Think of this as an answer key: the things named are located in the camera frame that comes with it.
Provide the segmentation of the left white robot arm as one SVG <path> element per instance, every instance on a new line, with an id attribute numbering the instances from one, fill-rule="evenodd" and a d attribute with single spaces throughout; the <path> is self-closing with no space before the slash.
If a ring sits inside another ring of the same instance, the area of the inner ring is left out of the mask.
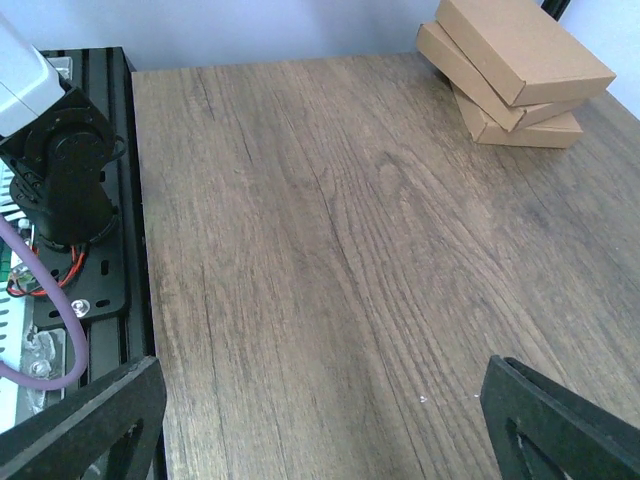
<path id="1" fill-rule="evenodd" d="M 116 224 L 100 182 L 120 156 L 105 115 L 7 20 L 1 21 L 1 159 L 9 191 L 52 249 L 97 243 Z"/>

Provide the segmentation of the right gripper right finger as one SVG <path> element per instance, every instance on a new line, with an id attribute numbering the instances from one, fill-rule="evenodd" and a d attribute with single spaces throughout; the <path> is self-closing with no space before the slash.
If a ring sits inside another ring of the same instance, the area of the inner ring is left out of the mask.
<path id="1" fill-rule="evenodd" d="M 480 403 L 503 479 L 637 479 L 639 429 L 511 357 Z"/>

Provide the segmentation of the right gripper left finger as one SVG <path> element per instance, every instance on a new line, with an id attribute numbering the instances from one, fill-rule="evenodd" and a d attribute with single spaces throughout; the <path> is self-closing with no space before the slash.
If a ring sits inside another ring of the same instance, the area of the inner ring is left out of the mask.
<path id="1" fill-rule="evenodd" d="M 130 361 L 1 434 L 3 479 L 79 479 L 100 457 L 106 479 L 144 479 L 167 403 L 160 361 Z"/>

